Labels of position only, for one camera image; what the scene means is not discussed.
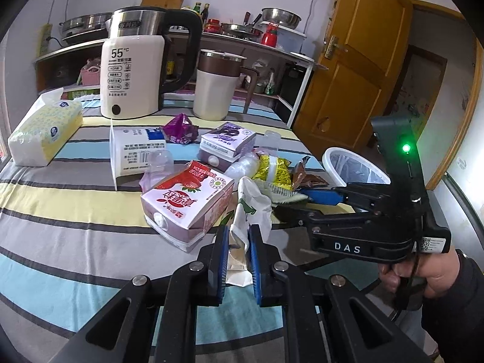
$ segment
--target person's arm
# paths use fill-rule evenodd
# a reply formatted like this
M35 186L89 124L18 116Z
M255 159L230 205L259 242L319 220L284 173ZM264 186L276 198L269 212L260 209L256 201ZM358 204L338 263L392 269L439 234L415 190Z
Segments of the person's arm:
M392 292L409 277L412 261L379 265ZM484 361L484 275L477 264L451 248L447 254L422 255L417 275L427 279L422 327L439 345L446 363Z

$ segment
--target shelf leg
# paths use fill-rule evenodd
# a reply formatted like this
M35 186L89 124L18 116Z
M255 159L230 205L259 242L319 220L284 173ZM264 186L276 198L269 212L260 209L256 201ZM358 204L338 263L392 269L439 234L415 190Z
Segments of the shelf leg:
M287 121L287 127L291 128L294 119L296 118L296 113L299 109L299 104L303 100L304 91L306 91L307 84L309 82L309 77L311 76L311 72L313 71L314 64L309 63L306 67L306 73L304 74L304 78L302 79L301 87L299 88L298 96L296 97L296 101L294 102L294 106L292 107L291 115L289 116L289 120Z

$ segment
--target black sleeve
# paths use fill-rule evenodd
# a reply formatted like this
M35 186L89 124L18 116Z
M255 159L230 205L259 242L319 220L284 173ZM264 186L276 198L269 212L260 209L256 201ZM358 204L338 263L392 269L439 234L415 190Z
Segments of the black sleeve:
M445 363L484 361L484 275L457 250L456 282L438 299L424 299L422 327L439 345Z

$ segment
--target purple milk carton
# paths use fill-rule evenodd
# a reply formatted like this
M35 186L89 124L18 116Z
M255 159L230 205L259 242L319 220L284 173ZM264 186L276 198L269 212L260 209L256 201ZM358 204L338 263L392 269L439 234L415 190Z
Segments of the purple milk carton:
M255 142L255 132L226 122L202 135L198 157L224 172L241 155L252 151Z

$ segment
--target white trash can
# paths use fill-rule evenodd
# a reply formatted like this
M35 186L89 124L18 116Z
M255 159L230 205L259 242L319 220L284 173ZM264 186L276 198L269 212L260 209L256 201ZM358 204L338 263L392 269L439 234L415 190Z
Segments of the white trash can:
M347 183L390 184L390 178L378 167L353 153L341 148L329 148L323 154L323 166L338 187Z

